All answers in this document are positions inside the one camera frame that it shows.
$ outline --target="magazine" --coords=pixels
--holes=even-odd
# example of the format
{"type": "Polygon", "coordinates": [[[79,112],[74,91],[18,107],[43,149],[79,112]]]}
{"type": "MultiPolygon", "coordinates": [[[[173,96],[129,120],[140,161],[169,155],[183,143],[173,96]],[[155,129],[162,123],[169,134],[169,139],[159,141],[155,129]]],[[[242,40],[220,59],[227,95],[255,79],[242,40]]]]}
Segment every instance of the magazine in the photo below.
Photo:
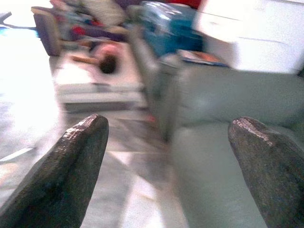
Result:
{"type": "Polygon", "coordinates": [[[186,62],[228,67],[223,60],[210,53],[182,49],[177,50],[177,53],[186,62]]]}

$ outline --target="tiled floor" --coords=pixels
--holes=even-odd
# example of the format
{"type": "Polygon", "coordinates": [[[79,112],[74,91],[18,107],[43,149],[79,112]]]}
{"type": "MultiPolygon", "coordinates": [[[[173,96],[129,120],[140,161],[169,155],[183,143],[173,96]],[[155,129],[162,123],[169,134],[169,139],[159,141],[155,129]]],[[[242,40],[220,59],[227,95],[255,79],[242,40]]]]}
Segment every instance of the tiled floor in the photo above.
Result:
{"type": "MultiPolygon", "coordinates": [[[[26,30],[0,35],[0,206],[61,134],[91,114],[68,113],[58,103],[51,74],[56,59],[34,35],[26,30]]],[[[186,227],[168,146],[149,112],[99,114],[108,118],[110,135],[81,227],[186,227]]]]}

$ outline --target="person lying on floor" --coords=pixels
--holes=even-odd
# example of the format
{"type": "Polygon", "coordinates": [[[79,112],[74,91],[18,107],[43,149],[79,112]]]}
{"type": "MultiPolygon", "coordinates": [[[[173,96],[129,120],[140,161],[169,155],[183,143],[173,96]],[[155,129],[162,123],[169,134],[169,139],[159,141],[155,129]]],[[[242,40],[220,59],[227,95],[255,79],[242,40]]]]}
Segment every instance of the person lying on floor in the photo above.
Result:
{"type": "Polygon", "coordinates": [[[122,46],[115,41],[81,41],[82,46],[89,47],[90,57],[72,56],[72,60],[94,64],[105,74],[113,73],[119,61],[122,46]]]}

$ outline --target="red cloth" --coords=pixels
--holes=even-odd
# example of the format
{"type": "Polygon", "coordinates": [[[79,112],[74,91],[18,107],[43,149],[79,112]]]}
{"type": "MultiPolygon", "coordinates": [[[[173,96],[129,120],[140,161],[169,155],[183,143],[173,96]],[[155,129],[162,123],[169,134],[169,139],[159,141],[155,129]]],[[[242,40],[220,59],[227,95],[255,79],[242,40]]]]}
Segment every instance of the red cloth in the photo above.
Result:
{"type": "Polygon", "coordinates": [[[191,6],[194,9],[197,9],[202,0],[167,0],[167,3],[180,3],[191,6]]]}

